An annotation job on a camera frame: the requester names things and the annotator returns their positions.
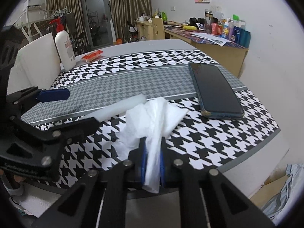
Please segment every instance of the phone screen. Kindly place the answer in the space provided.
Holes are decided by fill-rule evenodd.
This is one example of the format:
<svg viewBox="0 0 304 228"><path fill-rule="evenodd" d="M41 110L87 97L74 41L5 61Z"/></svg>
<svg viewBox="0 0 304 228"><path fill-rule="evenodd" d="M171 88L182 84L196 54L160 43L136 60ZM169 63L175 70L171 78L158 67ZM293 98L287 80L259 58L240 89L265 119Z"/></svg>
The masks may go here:
<svg viewBox="0 0 304 228"><path fill-rule="evenodd" d="M242 114L243 108L221 71L212 65L190 63L205 110Z"/></svg>

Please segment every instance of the black and white tablecloth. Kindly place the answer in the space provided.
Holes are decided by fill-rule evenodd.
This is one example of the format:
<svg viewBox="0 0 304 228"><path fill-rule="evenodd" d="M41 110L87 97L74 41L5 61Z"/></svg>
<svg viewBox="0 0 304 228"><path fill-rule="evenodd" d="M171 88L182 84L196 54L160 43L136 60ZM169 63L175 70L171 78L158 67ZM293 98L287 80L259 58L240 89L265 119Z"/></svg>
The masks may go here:
<svg viewBox="0 0 304 228"><path fill-rule="evenodd" d="M189 62L213 64L221 70L243 106L245 116L241 120L212 120L201 115L188 71ZM68 100L39 103L22 119L46 130L140 93L148 99L164 97L189 110L166 141L168 148L198 170L214 166L227 166L228 170L280 131L255 95L199 50L153 51L102 59L61 73L51 88L63 87L71 92ZM112 144L117 139L116 132L124 126L124 115L101 122L95 134L65 148L58 182L39 182L69 188L92 168L110 169L120 162Z"/></svg>

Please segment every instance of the tissue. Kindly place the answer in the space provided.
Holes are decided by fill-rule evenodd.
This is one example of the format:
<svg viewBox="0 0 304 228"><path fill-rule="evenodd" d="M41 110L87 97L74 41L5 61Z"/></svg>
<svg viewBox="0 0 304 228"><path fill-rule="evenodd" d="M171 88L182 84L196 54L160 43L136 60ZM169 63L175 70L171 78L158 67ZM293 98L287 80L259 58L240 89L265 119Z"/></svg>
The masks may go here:
<svg viewBox="0 0 304 228"><path fill-rule="evenodd" d="M162 97L126 112L126 126L116 134L119 140L113 146L118 158L125 160L131 150L139 147L140 138L146 137L148 160L143 189L159 192L162 137L168 138L187 112L188 109L181 109Z"/></svg>

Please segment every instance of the smartphone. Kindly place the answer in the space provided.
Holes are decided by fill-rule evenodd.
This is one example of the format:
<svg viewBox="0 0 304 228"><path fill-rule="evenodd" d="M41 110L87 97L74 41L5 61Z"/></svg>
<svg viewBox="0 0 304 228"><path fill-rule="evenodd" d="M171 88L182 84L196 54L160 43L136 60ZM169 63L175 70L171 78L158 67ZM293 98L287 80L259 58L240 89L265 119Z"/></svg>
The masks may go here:
<svg viewBox="0 0 304 228"><path fill-rule="evenodd" d="M201 113L211 119L241 119L244 110L221 71L213 65L190 63Z"/></svg>

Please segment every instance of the white lotion bottle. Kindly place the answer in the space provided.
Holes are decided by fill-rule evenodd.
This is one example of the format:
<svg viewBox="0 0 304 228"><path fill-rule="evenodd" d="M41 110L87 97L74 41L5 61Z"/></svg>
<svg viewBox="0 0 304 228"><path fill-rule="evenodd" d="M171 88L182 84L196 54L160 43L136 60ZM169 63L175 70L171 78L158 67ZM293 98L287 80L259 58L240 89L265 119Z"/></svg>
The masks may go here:
<svg viewBox="0 0 304 228"><path fill-rule="evenodd" d="M55 44L59 53L62 65L66 71L71 70L76 65L75 54L73 51L72 43L69 34L64 30L61 24L61 19L55 19L51 23L57 23Z"/></svg>

